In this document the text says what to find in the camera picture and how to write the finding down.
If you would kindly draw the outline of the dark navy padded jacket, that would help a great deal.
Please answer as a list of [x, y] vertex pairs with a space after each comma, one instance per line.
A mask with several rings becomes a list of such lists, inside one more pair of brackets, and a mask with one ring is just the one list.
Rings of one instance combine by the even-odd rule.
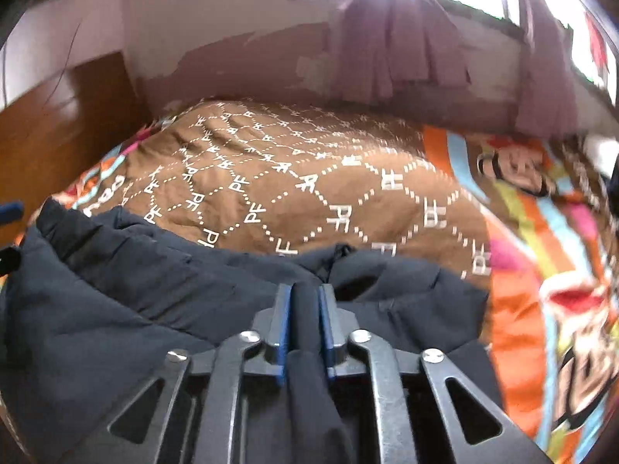
[[48, 200], [1, 300], [1, 394], [26, 448], [54, 463], [167, 352], [217, 348], [293, 287], [286, 386], [257, 414], [254, 463], [351, 463], [358, 446], [326, 390], [318, 289], [392, 347], [437, 348], [492, 400], [479, 342], [488, 294], [424, 260], [345, 244], [297, 257], [204, 247], [122, 207], [96, 217]]

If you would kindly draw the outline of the brown patterned bed cover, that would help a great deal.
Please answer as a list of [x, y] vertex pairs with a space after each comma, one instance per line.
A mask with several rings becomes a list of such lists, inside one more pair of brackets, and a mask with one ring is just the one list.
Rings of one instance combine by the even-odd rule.
[[[486, 291], [479, 342], [500, 401], [442, 350], [394, 348], [359, 322], [348, 342], [361, 375], [328, 379], [321, 340], [351, 463], [618, 459], [618, 222], [570, 139], [211, 101], [48, 200], [90, 218], [122, 207], [209, 248], [424, 260]], [[255, 418], [286, 386], [251, 374], [260, 345], [251, 324], [214, 349], [170, 350], [55, 463], [254, 463]]]

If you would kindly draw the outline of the pink curtain left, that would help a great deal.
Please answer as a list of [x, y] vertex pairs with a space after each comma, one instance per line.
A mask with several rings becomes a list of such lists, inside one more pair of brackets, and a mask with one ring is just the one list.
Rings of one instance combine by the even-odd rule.
[[330, 31], [337, 99], [376, 105], [408, 84], [465, 88], [457, 26], [438, 0], [338, 0]]

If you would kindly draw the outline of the pink curtain right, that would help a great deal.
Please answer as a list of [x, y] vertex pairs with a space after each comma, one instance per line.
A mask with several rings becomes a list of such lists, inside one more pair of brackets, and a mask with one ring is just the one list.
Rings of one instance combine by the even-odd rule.
[[574, 74], [566, 51], [566, 29], [544, 0], [523, 0], [522, 53], [515, 128], [539, 138], [573, 132], [577, 125]]

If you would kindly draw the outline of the wooden headboard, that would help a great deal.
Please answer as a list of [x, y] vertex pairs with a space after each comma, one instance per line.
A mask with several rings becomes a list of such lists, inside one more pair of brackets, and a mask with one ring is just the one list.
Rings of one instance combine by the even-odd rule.
[[122, 53], [54, 75], [1, 111], [1, 201], [20, 201], [24, 218], [1, 229], [1, 244], [29, 216], [151, 120]]

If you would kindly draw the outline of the pink curtain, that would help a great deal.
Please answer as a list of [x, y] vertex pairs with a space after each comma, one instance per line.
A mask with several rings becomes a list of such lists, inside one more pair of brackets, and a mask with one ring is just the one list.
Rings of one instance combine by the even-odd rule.
[[566, 29], [544, 0], [523, 0], [522, 53], [515, 128], [539, 138], [573, 132], [577, 125], [574, 74], [566, 51]]
[[408, 84], [465, 88], [457, 26], [438, 0], [338, 0], [330, 31], [337, 99], [376, 105]]

